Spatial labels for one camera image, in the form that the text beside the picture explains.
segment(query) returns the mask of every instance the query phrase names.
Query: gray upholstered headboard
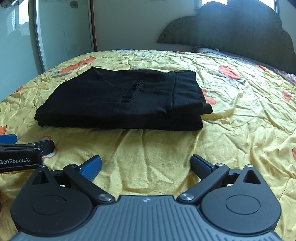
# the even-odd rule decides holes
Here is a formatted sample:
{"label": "gray upholstered headboard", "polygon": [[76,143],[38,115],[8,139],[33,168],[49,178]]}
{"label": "gray upholstered headboard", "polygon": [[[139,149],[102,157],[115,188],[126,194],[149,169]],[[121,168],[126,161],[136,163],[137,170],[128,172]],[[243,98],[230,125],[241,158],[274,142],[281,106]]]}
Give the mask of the gray upholstered headboard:
{"label": "gray upholstered headboard", "polygon": [[158,43],[197,45],[252,58],[296,74],[296,54],[278,14],[258,0],[208,2],[171,22]]}

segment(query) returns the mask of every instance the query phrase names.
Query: gray ribbed plate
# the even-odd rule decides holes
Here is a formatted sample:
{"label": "gray ribbed plate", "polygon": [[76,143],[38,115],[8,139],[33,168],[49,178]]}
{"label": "gray ribbed plate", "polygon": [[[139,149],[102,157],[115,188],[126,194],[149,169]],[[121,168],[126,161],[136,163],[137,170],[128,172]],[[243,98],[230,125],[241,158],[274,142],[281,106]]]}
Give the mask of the gray ribbed plate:
{"label": "gray ribbed plate", "polygon": [[99,206],[83,227],[60,237],[41,238],[25,233],[13,241],[278,241],[270,232],[257,237],[224,234],[206,223],[193,205],[177,203],[173,196],[120,196]]}

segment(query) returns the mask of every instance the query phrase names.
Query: wrinkled yellow fabric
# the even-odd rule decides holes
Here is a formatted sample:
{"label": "wrinkled yellow fabric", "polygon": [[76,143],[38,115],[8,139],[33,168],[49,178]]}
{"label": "wrinkled yellow fabric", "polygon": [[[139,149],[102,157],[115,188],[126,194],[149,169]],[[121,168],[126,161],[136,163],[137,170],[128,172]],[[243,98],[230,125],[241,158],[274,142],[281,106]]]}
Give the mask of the wrinkled yellow fabric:
{"label": "wrinkled yellow fabric", "polygon": [[[89,57],[96,59],[64,75],[52,77]],[[230,82],[217,75],[228,66],[245,79]],[[205,96],[216,101],[213,114],[202,116],[200,131],[94,130],[40,127],[34,120],[40,107],[61,83],[91,67],[109,70],[130,68],[161,71],[192,70]],[[291,100],[284,98],[288,93]],[[94,183],[115,197],[132,195],[179,195],[198,179],[190,172],[189,159],[197,153],[211,163],[222,162],[242,169],[253,164],[282,207],[276,232],[284,241],[296,239],[296,88],[273,72],[234,60],[196,53],[165,51],[109,51],[76,57],[38,76],[0,104],[0,126],[16,134],[18,143],[49,136],[56,154],[46,158],[50,169],[81,164],[94,155],[102,158],[102,170]],[[10,205],[32,171],[0,175],[0,240],[17,230]]]}

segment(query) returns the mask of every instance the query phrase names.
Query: triangular cutout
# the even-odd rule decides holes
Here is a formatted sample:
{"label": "triangular cutout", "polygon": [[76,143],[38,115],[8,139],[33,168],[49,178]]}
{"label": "triangular cutout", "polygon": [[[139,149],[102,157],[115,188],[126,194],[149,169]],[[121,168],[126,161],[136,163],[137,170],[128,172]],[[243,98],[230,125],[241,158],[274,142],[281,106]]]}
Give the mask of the triangular cutout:
{"label": "triangular cutout", "polygon": [[244,178],[245,183],[261,184],[260,180],[256,176],[255,172],[249,170]]}
{"label": "triangular cutout", "polygon": [[44,172],[39,172],[34,181],[32,182],[32,185],[38,185],[38,184],[45,184],[49,183],[49,180]]}

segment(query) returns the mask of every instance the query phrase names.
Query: black pants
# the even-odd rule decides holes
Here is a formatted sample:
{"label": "black pants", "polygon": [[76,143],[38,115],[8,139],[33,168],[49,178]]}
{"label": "black pants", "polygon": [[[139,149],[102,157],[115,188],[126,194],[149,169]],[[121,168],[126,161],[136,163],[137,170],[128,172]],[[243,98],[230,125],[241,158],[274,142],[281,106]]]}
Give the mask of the black pants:
{"label": "black pants", "polygon": [[195,72],[91,68],[59,85],[35,119],[40,126],[198,130],[209,113]]}

